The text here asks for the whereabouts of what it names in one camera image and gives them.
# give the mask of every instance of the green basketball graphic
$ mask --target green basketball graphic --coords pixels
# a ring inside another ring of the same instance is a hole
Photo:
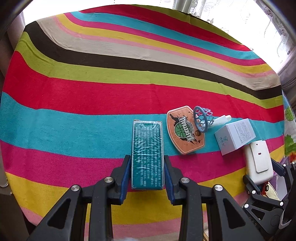
[[[175,126],[175,133],[180,138],[186,138],[186,133],[185,133],[184,128],[181,123],[178,123]]]

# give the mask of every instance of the turquoise stripe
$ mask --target turquoise stripe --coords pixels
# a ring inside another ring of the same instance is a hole
[[[207,49],[219,54],[223,54],[229,57],[237,59],[257,59],[259,58],[252,51],[239,51],[220,46],[208,41],[194,38],[186,34],[179,33],[177,31],[167,29],[152,23],[144,22],[138,19],[129,18],[120,15],[114,15],[109,13],[81,13],[81,12],[72,12],[71,13],[75,18],[87,21],[87,22],[102,22],[102,23],[111,23],[116,25],[121,25],[141,31],[145,31],[152,34],[157,34],[166,38],[174,39],[183,43],[187,43],[196,47]]]
[[[166,128],[166,114],[79,115],[47,109],[31,109],[8,94],[1,99],[1,140],[9,144],[76,157],[123,158],[131,153],[134,119],[162,121],[165,155],[178,155]],[[252,120],[256,140],[283,135],[284,122]],[[206,133],[206,146],[196,153],[218,151],[214,132]]]

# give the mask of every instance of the pink stripe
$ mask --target pink stripe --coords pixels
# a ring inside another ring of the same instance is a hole
[[[242,192],[234,197],[237,203],[242,206],[248,198],[246,192]],[[26,218],[33,223],[38,225],[42,220],[42,217],[31,210],[21,207]],[[207,211],[202,212],[203,223],[207,225]],[[113,225],[114,238],[144,238],[156,235],[163,235],[169,233],[175,233],[180,230],[180,218],[175,218],[167,221],[154,222],[154,223],[143,223],[143,224],[126,224],[126,225]],[[89,235],[89,223],[85,223],[84,236]]]
[[[225,66],[221,66],[217,63],[211,62],[211,61],[207,61],[201,58],[197,58],[191,55],[187,55],[187,54],[183,54],[183,53],[179,53],[179,52],[175,52],[172,50],[168,50],[168,49],[163,49],[163,48],[159,48],[159,47],[155,47],[155,46],[150,46],[150,45],[145,45],[145,44],[141,44],[141,43],[137,43],[137,42],[132,42],[132,41],[127,41],[127,40],[121,40],[121,39],[113,39],[113,38],[107,38],[107,37],[101,37],[101,36],[93,36],[93,35],[86,35],[86,34],[79,34],[76,33],[68,28],[66,28],[58,19],[57,17],[53,17],[57,23],[57,25],[60,27],[61,30],[63,30],[64,32],[77,37],[77,38],[83,38],[83,39],[90,39],[90,40],[96,40],[96,41],[105,41],[105,42],[111,42],[111,43],[118,43],[118,44],[123,44],[123,45],[129,45],[129,46],[135,46],[135,47],[141,47],[141,48],[146,48],[146,49],[152,49],[152,50],[156,50],[156,51],[160,51],[160,52],[165,52],[165,53],[170,53],[170,54],[174,54],[174,55],[178,55],[178,56],[182,56],[185,58],[189,58],[189,59],[194,59],[206,64],[210,64],[213,66],[216,66],[218,68],[227,70],[233,74],[245,77],[245,78],[258,78],[258,77],[265,77],[268,75],[272,75],[275,74],[275,72],[271,69],[269,71],[266,72],[262,72],[262,73],[257,73],[257,74],[248,74],[248,73],[242,73],[239,71],[235,71],[233,69],[227,68]]]
[[[267,140],[270,150],[283,145],[282,138]],[[64,156],[34,149],[16,147],[1,141],[3,164],[6,172],[48,185],[82,187],[95,184],[109,176],[122,158],[80,158]],[[174,167],[196,182],[227,175],[245,167],[243,149],[225,156],[220,151],[186,156],[170,156]]]
[[[238,64],[238,65],[243,65],[243,66],[254,66],[254,65],[260,65],[260,64],[265,64],[265,62],[260,59],[238,59],[238,58],[233,58],[229,57],[227,55],[219,54],[210,50],[206,50],[200,47],[196,47],[190,44],[186,44],[174,39],[166,38],[157,34],[152,34],[148,33],[142,30],[137,30],[134,28],[129,28],[121,25],[116,25],[116,24],[111,24],[111,23],[102,23],[102,22],[88,22],[88,21],[83,21],[80,19],[75,18],[71,13],[65,13],[65,16],[73,23],[82,26],[82,27],[89,27],[89,28],[100,28],[100,29],[107,29],[107,30],[113,30],[113,31],[118,31],[118,32],[123,32],[123,33],[128,33],[128,34],[133,34],[149,39],[153,39],[156,41],[172,44],[175,46],[179,46],[182,48],[190,49],[199,53],[203,53],[215,58],[219,58],[222,60],[225,60],[227,62],[233,63],[233,64]]]

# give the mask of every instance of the black stripe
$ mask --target black stripe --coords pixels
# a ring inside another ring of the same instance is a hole
[[[51,39],[48,38],[48,36],[43,32],[43,30],[40,28],[37,22],[33,22],[27,25],[25,31],[29,34],[34,46],[41,53],[43,53],[51,59],[66,64],[101,67],[109,69],[139,70],[185,75],[204,80],[209,80],[216,83],[221,83],[223,85],[250,94],[258,99],[270,99],[282,95],[280,85],[263,90],[252,90],[235,81],[200,69],[194,69],[190,67],[184,67],[180,65],[167,64],[156,61],[67,50],[52,42]]]

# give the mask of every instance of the teal box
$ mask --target teal box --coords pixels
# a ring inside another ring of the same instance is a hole
[[[161,121],[133,122],[131,187],[163,189],[163,125]]]

